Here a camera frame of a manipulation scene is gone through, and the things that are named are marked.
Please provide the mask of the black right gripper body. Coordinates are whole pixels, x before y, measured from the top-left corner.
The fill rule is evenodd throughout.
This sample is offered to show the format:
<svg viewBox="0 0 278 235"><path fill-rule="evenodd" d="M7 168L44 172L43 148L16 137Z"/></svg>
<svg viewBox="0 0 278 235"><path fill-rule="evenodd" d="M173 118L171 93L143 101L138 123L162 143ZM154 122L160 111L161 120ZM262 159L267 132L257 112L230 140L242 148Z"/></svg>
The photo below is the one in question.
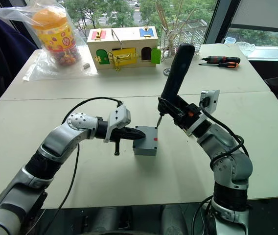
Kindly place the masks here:
<svg viewBox="0 0 278 235"><path fill-rule="evenodd" d="M188 104L180 96L176 97L174 104L178 109L174 123L183 130L189 129L199 119L201 109L194 103Z"/></svg>

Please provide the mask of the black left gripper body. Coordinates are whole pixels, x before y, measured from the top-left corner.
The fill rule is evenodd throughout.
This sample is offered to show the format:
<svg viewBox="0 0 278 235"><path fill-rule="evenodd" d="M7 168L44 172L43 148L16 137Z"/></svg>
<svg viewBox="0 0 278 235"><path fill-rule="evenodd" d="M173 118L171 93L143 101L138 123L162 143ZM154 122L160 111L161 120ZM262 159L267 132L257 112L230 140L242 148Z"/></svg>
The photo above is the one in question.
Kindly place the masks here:
<svg viewBox="0 0 278 235"><path fill-rule="evenodd" d="M114 152L115 156L120 155L120 140L121 139L126 139L126 137L127 137L127 133L126 133L125 128L114 129L112 131L111 136L110 136L110 142L115 143L115 152Z"/></svg>

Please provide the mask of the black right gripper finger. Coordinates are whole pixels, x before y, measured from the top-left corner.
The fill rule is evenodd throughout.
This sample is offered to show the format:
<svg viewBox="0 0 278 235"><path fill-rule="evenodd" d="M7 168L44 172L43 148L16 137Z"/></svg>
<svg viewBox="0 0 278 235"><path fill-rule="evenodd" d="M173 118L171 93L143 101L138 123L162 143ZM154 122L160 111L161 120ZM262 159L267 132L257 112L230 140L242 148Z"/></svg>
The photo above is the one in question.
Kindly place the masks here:
<svg viewBox="0 0 278 235"><path fill-rule="evenodd" d="M158 111L161 116L164 116L165 114L176 116L181 113L179 108L164 98L158 97L158 102Z"/></svg>
<svg viewBox="0 0 278 235"><path fill-rule="evenodd" d="M181 111L180 110L167 110L163 111L165 115L170 115L175 123L181 123L182 121L182 116L181 116Z"/></svg>

